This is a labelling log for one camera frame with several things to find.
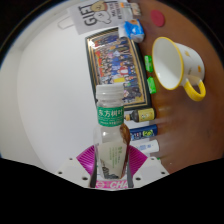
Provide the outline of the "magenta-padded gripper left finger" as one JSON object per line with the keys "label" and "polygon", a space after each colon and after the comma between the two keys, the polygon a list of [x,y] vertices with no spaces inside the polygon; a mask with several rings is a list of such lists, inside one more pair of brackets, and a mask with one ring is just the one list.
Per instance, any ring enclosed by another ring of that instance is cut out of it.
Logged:
{"label": "magenta-padded gripper left finger", "polygon": [[78,156],[68,158],[55,174],[81,187],[94,188],[97,177],[94,147],[90,146]]}

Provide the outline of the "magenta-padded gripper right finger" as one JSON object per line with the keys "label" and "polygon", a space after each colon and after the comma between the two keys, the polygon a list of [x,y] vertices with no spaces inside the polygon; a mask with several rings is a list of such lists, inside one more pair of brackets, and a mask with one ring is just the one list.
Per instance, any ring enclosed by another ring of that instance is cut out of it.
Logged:
{"label": "magenta-padded gripper right finger", "polygon": [[168,175],[161,161],[147,157],[137,148],[129,147],[127,181],[129,188],[140,188]]}

